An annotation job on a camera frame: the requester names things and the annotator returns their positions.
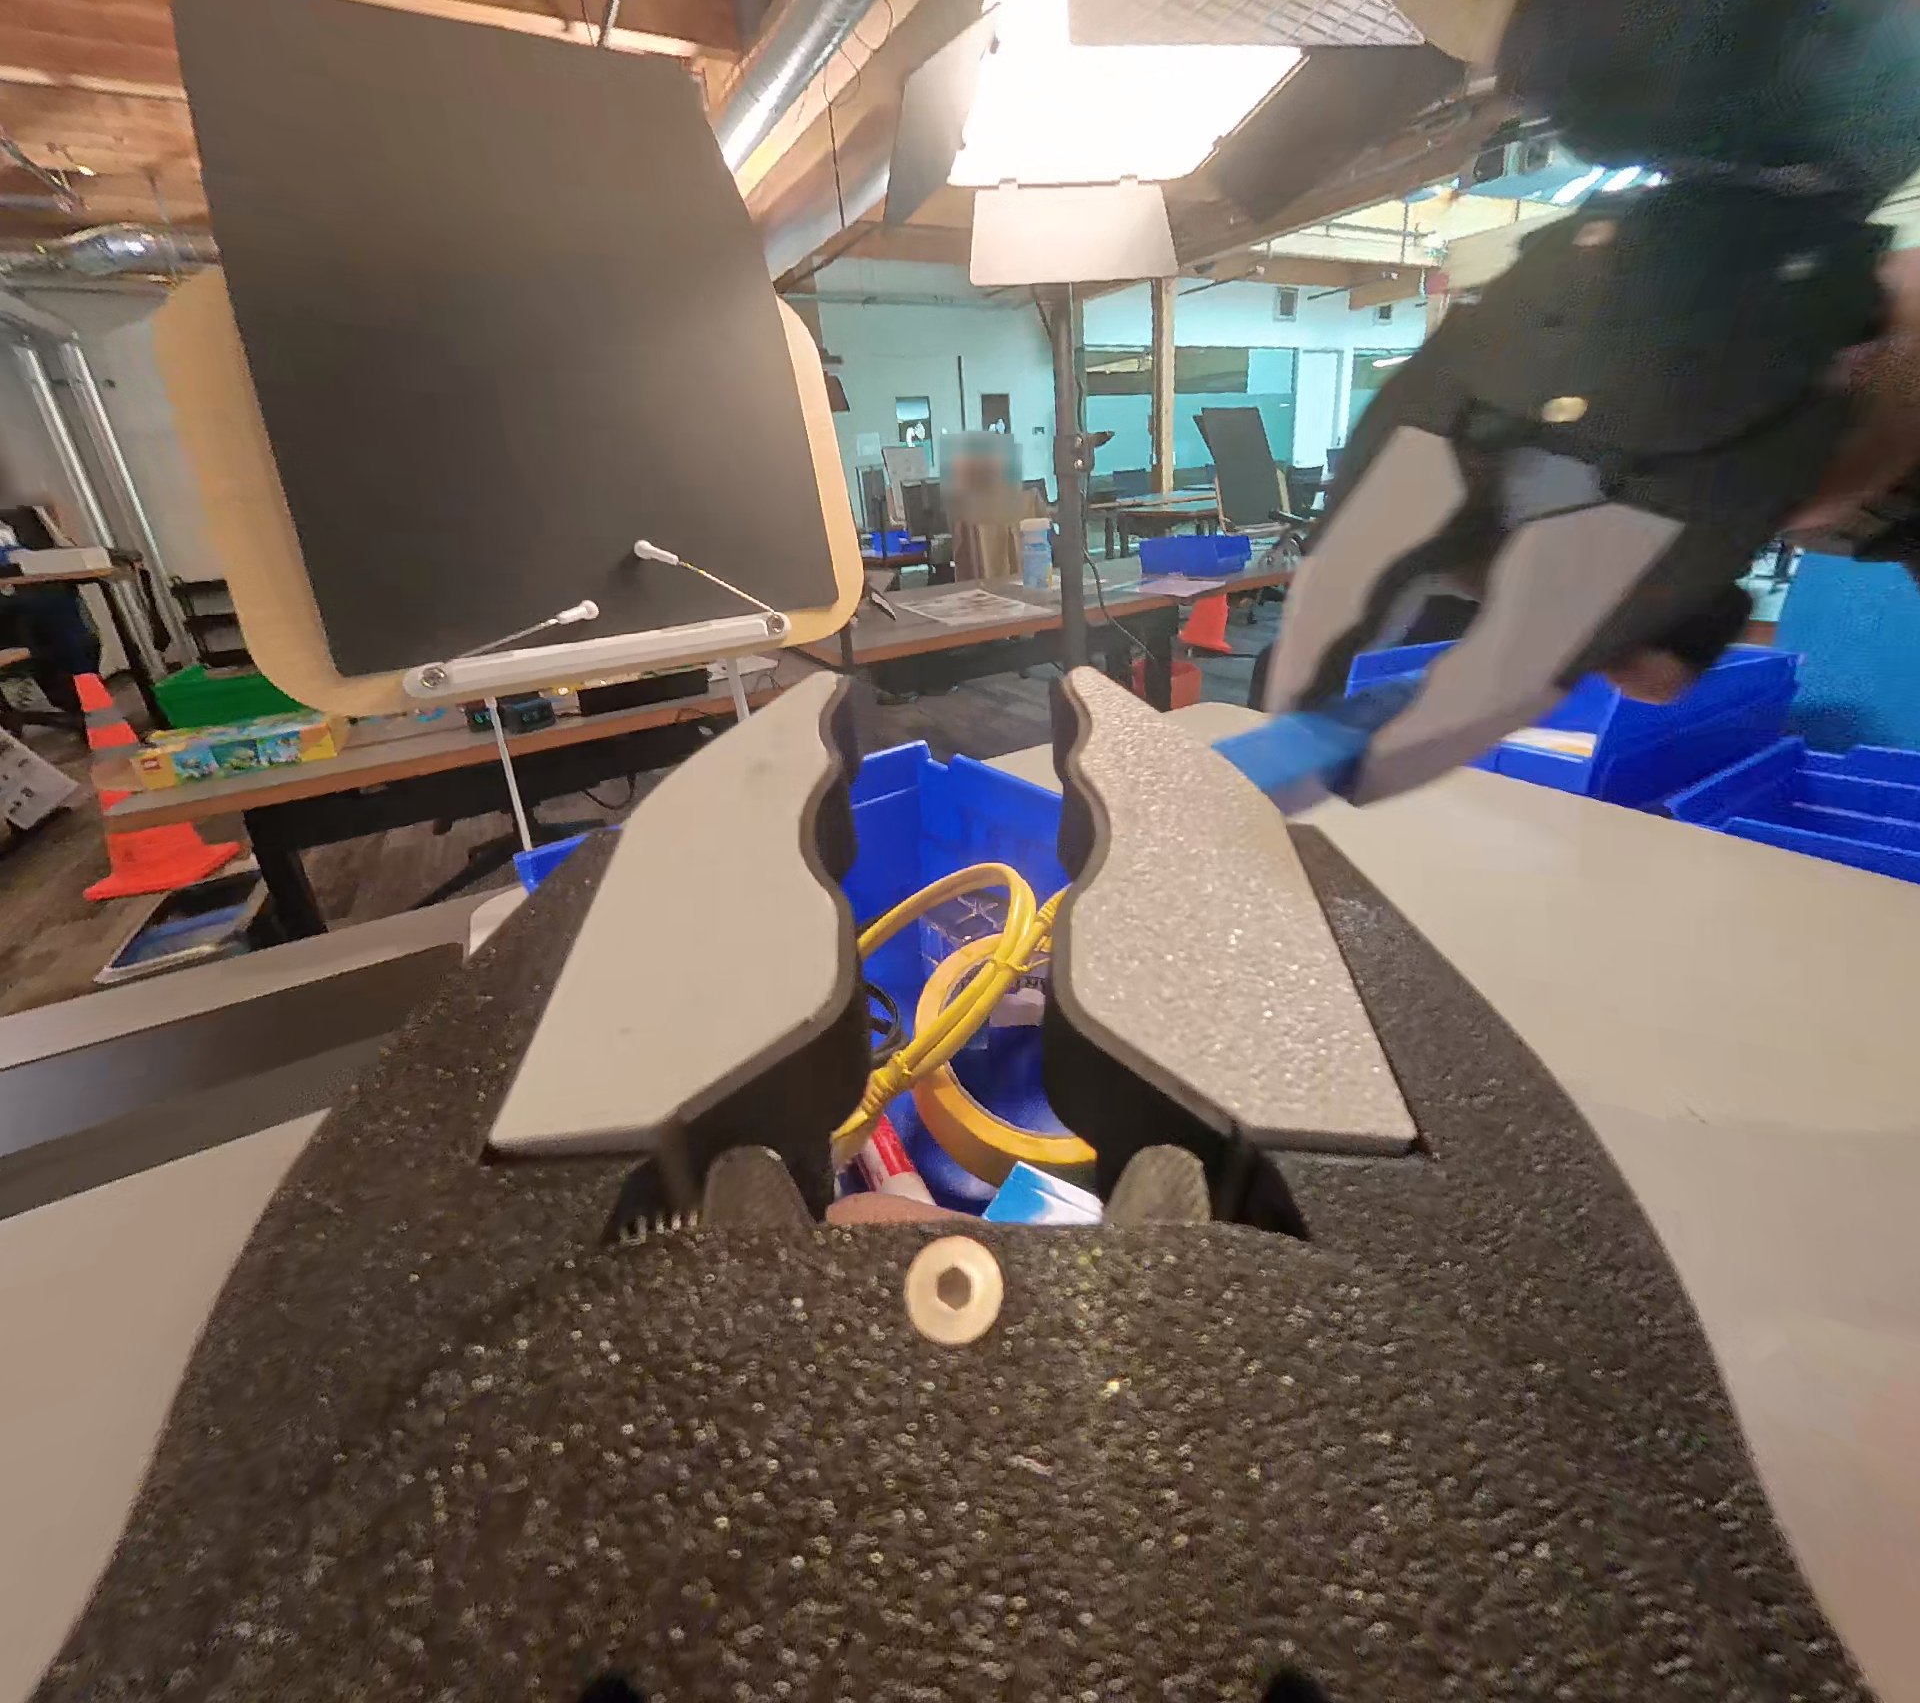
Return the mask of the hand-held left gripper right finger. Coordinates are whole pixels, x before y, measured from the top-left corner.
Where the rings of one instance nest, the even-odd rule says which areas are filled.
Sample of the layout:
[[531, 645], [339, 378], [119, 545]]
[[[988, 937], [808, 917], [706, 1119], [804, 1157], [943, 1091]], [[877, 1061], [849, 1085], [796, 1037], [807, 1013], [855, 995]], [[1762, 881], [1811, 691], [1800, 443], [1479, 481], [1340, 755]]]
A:
[[1217, 1135], [1410, 1151], [1416, 1117], [1284, 811], [1087, 665], [1055, 685], [1055, 767], [1050, 981], [1071, 1029]]

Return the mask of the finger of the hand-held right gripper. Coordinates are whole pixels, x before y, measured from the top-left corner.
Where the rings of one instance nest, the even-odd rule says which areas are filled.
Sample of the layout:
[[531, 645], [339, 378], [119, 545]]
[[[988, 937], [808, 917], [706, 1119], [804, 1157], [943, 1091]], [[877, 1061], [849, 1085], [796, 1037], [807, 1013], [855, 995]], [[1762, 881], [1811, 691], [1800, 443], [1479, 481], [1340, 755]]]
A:
[[1682, 523], [1647, 511], [1569, 511], [1526, 521], [1493, 565], [1484, 601], [1422, 689], [1374, 731], [1356, 801], [1419, 789], [1497, 747], [1584, 675], [1612, 641]]
[[1293, 577], [1265, 665], [1265, 711], [1330, 703], [1356, 655], [1404, 641], [1432, 599], [1475, 593], [1471, 499], [1452, 441], [1416, 427], [1384, 437]]

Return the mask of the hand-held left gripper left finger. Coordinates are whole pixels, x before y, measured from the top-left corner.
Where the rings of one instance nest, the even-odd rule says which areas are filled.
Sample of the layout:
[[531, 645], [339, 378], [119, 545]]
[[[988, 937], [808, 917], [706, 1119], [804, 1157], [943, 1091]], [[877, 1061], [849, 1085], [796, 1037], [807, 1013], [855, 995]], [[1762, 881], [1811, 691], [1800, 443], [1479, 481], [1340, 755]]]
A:
[[833, 1173], [871, 1075], [846, 893], [853, 683], [804, 675], [628, 815], [492, 1119], [504, 1157], [701, 1177], [736, 1145]]

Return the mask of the blue pad with black base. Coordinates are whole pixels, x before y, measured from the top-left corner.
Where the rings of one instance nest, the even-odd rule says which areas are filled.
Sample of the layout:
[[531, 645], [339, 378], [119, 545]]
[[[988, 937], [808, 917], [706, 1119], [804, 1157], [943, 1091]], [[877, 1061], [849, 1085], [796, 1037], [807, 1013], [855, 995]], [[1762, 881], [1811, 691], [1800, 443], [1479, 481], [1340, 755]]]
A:
[[1212, 743], [1212, 751], [1279, 811], [1297, 815], [1345, 797], [1376, 733], [1422, 691], [1419, 677], [1382, 679], [1316, 707], [1293, 709]]

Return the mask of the deep blue storage bin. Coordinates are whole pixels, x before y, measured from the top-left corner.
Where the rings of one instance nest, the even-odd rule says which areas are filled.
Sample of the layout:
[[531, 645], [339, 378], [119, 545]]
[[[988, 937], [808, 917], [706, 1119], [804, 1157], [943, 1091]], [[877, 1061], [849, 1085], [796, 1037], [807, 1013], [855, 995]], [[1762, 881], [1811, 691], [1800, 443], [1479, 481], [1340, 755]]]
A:
[[[1032, 883], [1039, 899], [1058, 891], [1067, 879], [1055, 851], [1060, 821], [1058, 797], [971, 757], [939, 761], [926, 745], [868, 755], [853, 773], [850, 811], [856, 849], [845, 891], [855, 911], [856, 939], [862, 927], [879, 921], [891, 907], [917, 895], [930, 881], [976, 863], [1011, 865]], [[606, 851], [588, 893], [590, 901], [625, 823], [627, 819], [617, 827], [577, 837], [567, 843], [564, 855], [550, 851], [541, 867], [541, 893], [554, 895], [563, 875], [588, 871], [590, 851]], [[577, 931], [578, 927], [564, 945], [549, 991], [561, 975]], [[913, 999], [933, 971], [933, 961], [923, 953], [921, 927], [913, 925], [897, 933], [874, 957], [861, 957], [861, 969], [871, 1019], [871, 985], [879, 985], [897, 1013], [909, 1017]], [[880, 1041], [871, 1029], [873, 1069], [879, 1051]], [[588, 1157], [504, 1157], [494, 1153], [490, 1137], [489, 1147], [502, 1159]], [[625, 1153], [601, 1157], [644, 1159]], [[822, 1205], [834, 1191], [834, 1169], [836, 1163], [830, 1161], [828, 1177], [794, 1175], [794, 1179], [808, 1199]], [[670, 1201], [694, 1193], [704, 1179], [706, 1175], [666, 1177]]]

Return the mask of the slim black panel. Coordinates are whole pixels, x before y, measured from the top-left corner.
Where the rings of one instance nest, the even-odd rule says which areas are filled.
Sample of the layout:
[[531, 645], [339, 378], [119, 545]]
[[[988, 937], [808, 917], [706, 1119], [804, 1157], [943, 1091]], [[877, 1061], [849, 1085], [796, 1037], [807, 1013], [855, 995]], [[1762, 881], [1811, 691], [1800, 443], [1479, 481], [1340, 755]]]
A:
[[1205, 407], [1196, 427], [1212, 459], [1221, 527], [1241, 533], [1283, 525], [1284, 479], [1262, 411], [1256, 405]]

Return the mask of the blue divided storage bin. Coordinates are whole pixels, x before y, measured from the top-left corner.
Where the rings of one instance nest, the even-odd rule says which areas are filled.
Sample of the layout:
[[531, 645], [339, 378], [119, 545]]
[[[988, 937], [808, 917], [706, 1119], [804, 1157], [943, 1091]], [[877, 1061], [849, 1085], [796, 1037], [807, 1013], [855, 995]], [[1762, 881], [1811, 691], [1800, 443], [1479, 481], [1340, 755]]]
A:
[[1796, 653], [1735, 645], [1679, 701], [1661, 705], [1591, 675], [1471, 767], [1599, 803], [1662, 809], [1783, 739], [1800, 667]]

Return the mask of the yellow tape roll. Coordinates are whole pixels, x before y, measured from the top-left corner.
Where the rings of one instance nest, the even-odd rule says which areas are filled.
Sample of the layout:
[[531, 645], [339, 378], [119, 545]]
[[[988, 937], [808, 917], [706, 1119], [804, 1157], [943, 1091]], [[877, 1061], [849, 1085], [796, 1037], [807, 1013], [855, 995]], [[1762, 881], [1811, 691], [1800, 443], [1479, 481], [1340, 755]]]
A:
[[1095, 1149], [1058, 1117], [1044, 1091], [1044, 1013], [1050, 941], [1015, 971], [984, 1019], [909, 1091], [918, 1135], [964, 1179], [1001, 1187], [1019, 1165], [1093, 1187]]

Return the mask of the black light stand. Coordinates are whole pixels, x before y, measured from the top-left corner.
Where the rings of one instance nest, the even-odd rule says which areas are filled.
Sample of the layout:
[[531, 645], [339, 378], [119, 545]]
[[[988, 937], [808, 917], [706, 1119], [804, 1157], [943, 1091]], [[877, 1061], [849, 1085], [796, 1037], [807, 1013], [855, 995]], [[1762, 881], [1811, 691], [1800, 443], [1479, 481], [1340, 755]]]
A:
[[1087, 396], [1080, 356], [1084, 326], [1076, 286], [1047, 286], [1037, 294], [1037, 302], [1052, 356], [1055, 565], [1060, 589], [1060, 671], [1067, 675], [1091, 663]]

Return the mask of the large light blue tote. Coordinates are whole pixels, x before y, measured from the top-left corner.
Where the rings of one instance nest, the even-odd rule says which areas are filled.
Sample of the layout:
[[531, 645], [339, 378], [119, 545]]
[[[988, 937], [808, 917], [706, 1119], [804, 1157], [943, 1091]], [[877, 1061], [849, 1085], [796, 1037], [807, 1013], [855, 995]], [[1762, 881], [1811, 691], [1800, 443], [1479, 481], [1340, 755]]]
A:
[[1918, 749], [1918, 585], [1908, 569], [1800, 555], [1774, 645], [1796, 655], [1789, 729], [1815, 751]]

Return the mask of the long wooden table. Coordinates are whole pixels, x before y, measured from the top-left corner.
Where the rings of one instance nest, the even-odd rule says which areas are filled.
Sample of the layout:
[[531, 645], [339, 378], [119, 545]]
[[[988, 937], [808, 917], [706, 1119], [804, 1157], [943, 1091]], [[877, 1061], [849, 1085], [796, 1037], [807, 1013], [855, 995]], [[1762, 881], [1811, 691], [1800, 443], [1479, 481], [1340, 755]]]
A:
[[1207, 597], [1258, 595], [1293, 579], [1283, 563], [1217, 577], [1140, 573], [1122, 563], [1084, 585], [1082, 625], [1069, 629], [1060, 595], [1016, 581], [950, 583], [868, 597], [825, 639], [796, 647], [804, 659], [868, 681], [879, 691], [925, 695], [1037, 665], [1091, 663], [1150, 707], [1177, 705], [1185, 621]]

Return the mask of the colourful toy box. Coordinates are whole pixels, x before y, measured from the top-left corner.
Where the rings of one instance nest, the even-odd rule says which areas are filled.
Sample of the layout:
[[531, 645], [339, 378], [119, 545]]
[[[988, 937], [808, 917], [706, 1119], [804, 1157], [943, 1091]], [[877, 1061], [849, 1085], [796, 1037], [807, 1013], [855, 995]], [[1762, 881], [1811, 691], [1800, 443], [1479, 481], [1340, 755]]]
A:
[[136, 785], [146, 791], [232, 779], [334, 759], [350, 721], [317, 709], [258, 719], [157, 731], [133, 753]]

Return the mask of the studio light panel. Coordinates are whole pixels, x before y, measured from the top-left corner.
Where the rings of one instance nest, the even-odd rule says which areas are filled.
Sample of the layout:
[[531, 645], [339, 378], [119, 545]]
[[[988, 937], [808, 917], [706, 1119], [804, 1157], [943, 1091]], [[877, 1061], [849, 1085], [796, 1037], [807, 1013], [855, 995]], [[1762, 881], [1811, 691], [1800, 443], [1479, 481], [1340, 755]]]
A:
[[1397, 0], [981, 0], [902, 86], [883, 218], [971, 196], [979, 288], [1172, 276], [1174, 184], [1258, 220], [1467, 82]]

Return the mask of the green box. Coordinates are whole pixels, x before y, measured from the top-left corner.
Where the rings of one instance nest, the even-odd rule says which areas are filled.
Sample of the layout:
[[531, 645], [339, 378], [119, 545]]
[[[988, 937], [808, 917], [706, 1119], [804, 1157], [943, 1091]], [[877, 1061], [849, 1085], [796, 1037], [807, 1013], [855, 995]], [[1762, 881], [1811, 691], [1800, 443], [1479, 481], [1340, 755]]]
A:
[[309, 707], [250, 665], [185, 665], [157, 681], [154, 699], [166, 729], [224, 727]]

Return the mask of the black board on plywood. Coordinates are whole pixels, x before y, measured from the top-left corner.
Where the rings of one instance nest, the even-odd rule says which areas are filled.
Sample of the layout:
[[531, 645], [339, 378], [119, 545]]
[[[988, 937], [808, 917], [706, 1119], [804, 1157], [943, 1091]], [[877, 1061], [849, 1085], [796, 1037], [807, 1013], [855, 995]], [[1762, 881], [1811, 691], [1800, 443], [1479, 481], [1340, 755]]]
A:
[[169, 0], [217, 250], [154, 318], [253, 659], [349, 715], [828, 639], [820, 352], [680, 62]]

